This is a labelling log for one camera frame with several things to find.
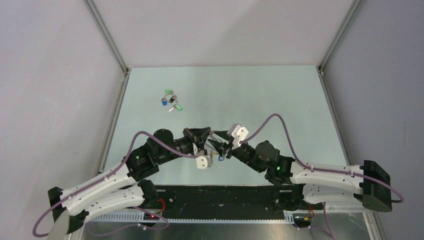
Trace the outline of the large metal key ring disc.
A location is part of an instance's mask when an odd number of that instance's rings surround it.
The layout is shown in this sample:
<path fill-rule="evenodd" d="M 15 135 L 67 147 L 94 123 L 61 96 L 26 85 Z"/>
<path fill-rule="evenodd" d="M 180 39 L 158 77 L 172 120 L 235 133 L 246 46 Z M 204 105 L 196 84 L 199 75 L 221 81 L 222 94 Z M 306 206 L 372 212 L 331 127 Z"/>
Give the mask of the large metal key ring disc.
<path fill-rule="evenodd" d="M 222 140 L 216 137 L 214 132 L 208 135 L 205 146 L 217 155 L 219 161 L 223 161 L 225 158 L 223 155 L 222 145 Z"/>

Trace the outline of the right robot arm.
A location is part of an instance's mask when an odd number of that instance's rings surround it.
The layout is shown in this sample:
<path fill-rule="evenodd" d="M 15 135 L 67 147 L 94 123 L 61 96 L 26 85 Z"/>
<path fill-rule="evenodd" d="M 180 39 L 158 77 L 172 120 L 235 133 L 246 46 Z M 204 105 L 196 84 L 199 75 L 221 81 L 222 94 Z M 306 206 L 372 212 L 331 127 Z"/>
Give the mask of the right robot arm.
<path fill-rule="evenodd" d="M 283 156 L 269 141 L 256 147 L 248 143 L 234 146 L 235 139 L 218 131 L 222 142 L 214 137 L 208 143 L 220 157 L 234 157 L 276 186 L 292 185 L 291 204 L 303 209 L 308 204 L 324 202 L 361 204 L 375 212 L 391 212 L 390 175 L 375 161 L 364 160 L 362 165 L 334 166 L 300 164 L 293 157 Z"/>

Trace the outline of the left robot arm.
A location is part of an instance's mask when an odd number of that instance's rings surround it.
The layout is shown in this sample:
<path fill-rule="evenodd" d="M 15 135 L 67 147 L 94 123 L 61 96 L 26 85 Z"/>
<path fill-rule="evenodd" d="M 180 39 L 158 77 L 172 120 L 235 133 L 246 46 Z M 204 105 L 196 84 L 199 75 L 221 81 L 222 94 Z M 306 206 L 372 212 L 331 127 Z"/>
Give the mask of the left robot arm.
<path fill-rule="evenodd" d="M 159 172 L 159 166 L 178 158 L 201 160 L 207 157 L 205 143 L 211 128 L 185 128 L 183 136 L 175 139 L 167 129 L 154 134 L 140 131 L 147 136 L 145 144 L 134 148 L 132 141 L 123 160 L 111 169 L 69 189 L 53 187 L 48 191 L 53 220 L 64 212 L 69 214 L 67 234 L 79 230 L 90 220 L 124 208 L 149 209 L 156 206 L 159 196 L 151 175 Z"/>

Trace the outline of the black tag key loose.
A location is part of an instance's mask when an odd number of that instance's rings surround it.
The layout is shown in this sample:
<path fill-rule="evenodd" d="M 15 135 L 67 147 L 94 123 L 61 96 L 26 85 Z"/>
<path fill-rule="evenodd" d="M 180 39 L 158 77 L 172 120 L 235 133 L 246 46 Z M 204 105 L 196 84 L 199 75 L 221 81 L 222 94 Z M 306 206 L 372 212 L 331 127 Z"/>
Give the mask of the black tag key loose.
<path fill-rule="evenodd" d="M 176 95 L 173 95 L 170 99 L 169 99 L 169 102 L 170 103 L 178 103 L 178 97 L 176 96 Z"/>

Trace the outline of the blue tag key loose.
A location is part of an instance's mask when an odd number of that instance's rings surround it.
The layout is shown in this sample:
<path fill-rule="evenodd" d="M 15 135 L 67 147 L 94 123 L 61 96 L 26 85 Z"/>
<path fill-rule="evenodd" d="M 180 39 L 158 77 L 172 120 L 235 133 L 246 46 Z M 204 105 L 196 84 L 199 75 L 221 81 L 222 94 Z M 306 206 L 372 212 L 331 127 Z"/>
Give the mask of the blue tag key loose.
<path fill-rule="evenodd" d="M 161 103 L 162 103 L 162 105 L 163 106 L 166 106 L 168 103 L 169 103 L 169 100 L 164 96 L 162 99 L 161 99 Z"/>

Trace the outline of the green tag key upper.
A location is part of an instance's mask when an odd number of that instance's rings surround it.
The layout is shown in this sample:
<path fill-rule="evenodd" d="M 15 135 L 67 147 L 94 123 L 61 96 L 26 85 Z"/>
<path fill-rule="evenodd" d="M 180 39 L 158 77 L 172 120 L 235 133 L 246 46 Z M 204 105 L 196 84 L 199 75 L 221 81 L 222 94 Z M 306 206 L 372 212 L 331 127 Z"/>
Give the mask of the green tag key upper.
<path fill-rule="evenodd" d="M 165 90 L 165 93 L 166 93 L 167 95 L 173 95 L 173 94 L 174 94 L 173 90 L 170 90 L 170 89 L 166 89 L 166 90 Z"/>

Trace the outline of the left controller board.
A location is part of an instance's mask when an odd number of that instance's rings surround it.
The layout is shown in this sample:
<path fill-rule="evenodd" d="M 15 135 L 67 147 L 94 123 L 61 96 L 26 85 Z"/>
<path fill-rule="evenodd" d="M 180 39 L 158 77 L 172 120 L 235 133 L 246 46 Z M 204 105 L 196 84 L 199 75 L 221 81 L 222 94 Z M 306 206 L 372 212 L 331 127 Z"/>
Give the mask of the left controller board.
<path fill-rule="evenodd" d="M 158 221 L 160 220 L 161 212 L 151 212 L 149 214 L 145 213 L 143 216 L 144 221 Z"/>

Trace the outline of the controller board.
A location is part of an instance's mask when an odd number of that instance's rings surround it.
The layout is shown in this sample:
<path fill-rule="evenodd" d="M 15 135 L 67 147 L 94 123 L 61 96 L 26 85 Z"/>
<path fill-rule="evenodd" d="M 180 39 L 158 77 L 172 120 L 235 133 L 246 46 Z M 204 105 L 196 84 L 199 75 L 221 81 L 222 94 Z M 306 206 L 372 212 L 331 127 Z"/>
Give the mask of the controller board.
<path fill-rule="evenodd" d="M 299 221 L 311 221 L 314 217 L 313 216 L 300 216 L 300 215 L 295 215 L 293 217 L 295 222 L 299 222 Z"/>
<path fill-rule="evenodd" d="M 151 212 L 149 214 L 145 213 L 143 216 L 144 221 L 158 221 L 160 220 L 161 212 Z"/>

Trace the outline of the right controller board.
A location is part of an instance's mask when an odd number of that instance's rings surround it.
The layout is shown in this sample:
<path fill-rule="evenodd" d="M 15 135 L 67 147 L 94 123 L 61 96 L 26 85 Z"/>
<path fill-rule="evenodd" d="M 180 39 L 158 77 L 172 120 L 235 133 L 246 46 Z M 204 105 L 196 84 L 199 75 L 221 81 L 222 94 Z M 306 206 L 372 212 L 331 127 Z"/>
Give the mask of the right controller board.
<path fill-rule="evenodd" d="M 313 216 L 300 216 L 300 215 L 295 215 L 293 217 L 295 222 L 299 222 L 299 221 L 311 221 L 314 217 Z"/>

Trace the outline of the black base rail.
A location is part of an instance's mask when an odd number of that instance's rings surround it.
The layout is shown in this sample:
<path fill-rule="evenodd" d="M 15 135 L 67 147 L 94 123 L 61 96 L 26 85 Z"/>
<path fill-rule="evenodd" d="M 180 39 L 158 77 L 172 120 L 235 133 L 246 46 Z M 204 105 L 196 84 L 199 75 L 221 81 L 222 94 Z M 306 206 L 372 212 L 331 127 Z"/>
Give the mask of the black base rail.
<path fill-rule="evenodd" d="M 300 187 L 290 185 L 156 185 L 157 195 L 142 209 L 158 209 L 165 218 L 278 220 L 284 211 L 322 210 L 321 203 L 303 199 Z"/>

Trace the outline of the left aluminium frame post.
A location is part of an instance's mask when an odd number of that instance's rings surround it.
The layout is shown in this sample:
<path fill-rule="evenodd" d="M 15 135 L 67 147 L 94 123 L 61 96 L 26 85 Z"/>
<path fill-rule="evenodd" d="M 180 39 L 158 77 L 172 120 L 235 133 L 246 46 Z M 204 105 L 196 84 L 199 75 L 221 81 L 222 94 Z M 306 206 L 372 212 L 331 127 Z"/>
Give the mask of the left aluminium frame post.
<path fill-rule="evenodd" d="M 106 45 L 108 46 L 112 56 L 118 64 L 120 70 L 124 76 L 128 75 L 129 67 L 124 61 L 122 54 L 113 39 L 111 32 L 109 31 L 102 14 L 100 13 L 94 0 L 83 0 L 88 12 L 90 13 L 95 25 L 97 26 L 100 34 L 102 35 Z"/>

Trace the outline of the aluminium frame post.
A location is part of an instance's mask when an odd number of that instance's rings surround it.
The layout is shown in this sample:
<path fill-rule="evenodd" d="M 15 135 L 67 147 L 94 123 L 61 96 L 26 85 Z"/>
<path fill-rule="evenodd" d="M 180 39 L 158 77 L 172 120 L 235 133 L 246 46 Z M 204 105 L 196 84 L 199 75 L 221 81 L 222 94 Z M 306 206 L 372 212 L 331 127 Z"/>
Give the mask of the aluminium frame post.
<path fill-rule="evenodd" d="M 330 42 L 330 45 L 328 49 L 326 50 L 320 64 L 317 66 L 318 72 L 321 76 L 325 74 L 325 69 L 332 59 L 334 53 L 342 43 L 343 38 L 348 33 L 348 30 L 350 29 L 351 25 L 353 24 L 355 18 L 359 14 L 362 6 L 364 5 L 365 0 L 353 0 L 347 13 L 345 14 L 339 28 L 336 31 L 335 36 L 333 37 L 332 41 Z"/>
<path fill-rule="evenodd" d="M 106 45 L 108 46 L 112 56 L 118 64 L 120 70 L 124 76 L 128 75 L 129 67 L 124 61 L 122 54 L 113 39 L 111 32 L 109 31 L 102 14 L 100 13 L 94 0 L 83 0 L 88 12 L 90 13 L 95 25 L 97 26 L 100 34 L 102 35 Z"/>

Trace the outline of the right aluminium frame post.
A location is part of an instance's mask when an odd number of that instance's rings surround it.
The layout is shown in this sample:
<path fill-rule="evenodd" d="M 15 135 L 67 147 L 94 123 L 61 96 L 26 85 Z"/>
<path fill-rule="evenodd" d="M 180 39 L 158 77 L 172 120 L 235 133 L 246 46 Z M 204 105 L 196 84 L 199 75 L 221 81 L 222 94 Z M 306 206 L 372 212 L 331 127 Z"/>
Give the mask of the right aluminium frame post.
<path fill-rule="evenodd" d="M 334 53 L 342 43 L 343 38 L 348 33 L 348 30 L 350 29 L 351 25 L 353 24 L 355 18 L 359 14 L 362 6 L 364 5 L 365 0 L 353 0 L 347 13 L 345 14 L 339 28 L 336 31 L 335 36 L 333 37 L 332 41 L 330 42 L 330 45 L 328 49 L 326 50 L 320 64 L 317 66 L 318 72 L 321 76 L 325 74 L 325 69 L 332 59 Z"/>

